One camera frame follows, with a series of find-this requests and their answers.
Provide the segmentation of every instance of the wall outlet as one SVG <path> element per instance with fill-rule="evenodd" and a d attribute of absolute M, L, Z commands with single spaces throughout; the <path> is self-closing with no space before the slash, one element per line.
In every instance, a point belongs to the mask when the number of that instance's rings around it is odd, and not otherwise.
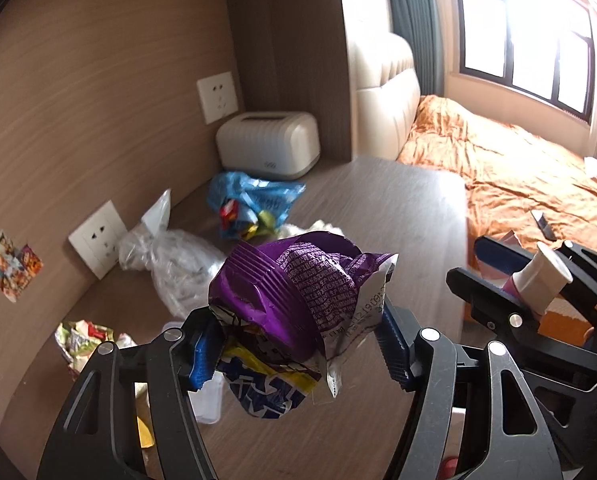
<path fill-rule="evenodd" d="M 205 124 L 213 123 L 238 111 L 236 88 L 231 72 L 196 81 Z"/>
<path fill-rule="evenodd" d="M 118 262 L 118 242 L 127 232 L 110 200 L 69 235 L 69 242 L 102 280 Z"/>

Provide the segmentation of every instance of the white plastic bag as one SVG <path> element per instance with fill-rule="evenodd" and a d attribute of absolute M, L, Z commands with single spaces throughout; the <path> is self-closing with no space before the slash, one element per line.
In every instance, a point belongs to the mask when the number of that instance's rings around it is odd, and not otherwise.
<path fill-rule="evenodd" d="M 207 306 L 210 282 L 225 261 L 212 244 L 181 230 L 167 230 L 170 190 L 145 213 L 141 223 L 120 241 L 123 270 L 151 270 L 156 291 L 174 317 L 185 319 Z"/>

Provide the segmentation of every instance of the bed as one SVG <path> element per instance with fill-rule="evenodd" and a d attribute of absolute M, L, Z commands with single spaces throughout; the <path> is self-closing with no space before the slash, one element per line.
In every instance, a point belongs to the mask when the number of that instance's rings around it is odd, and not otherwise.
<path fill-rule="evenodd" d="M 411 49 L 394 35 L 356 43 L 358 149 L 360 153 L 459 174 L 467 195 L 470 265 L 473 241 L 513 230 L 534 251 L 543 237 L 531 216 L 545 213 L 559 239 L 597 251 L 597 180 L 581 157 L 528 133 L 473 114 L 459 103 L 420 97 Z M 541 332 L 582 343 L 589 325 L 556 301 Z"/>

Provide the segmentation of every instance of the cream padded headboard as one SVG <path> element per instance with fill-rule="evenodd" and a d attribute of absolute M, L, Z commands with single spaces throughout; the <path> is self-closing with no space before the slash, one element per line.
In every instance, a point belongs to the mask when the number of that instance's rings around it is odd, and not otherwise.
<path fill-rule="evenodd" d="M 396 160 L 421 99 L 411 47 L 391 32 L 355 41 L 358 153 Z"/>

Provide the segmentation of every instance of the curtain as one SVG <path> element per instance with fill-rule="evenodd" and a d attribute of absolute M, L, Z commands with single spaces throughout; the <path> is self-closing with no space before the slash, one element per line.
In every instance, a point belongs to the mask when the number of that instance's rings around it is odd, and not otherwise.
<path fill-rule="evenodd" d="M 390 0 L 393 31 L 411 46 L 421 94 L 443 95 L 443 42 L 436 0 Z"/>

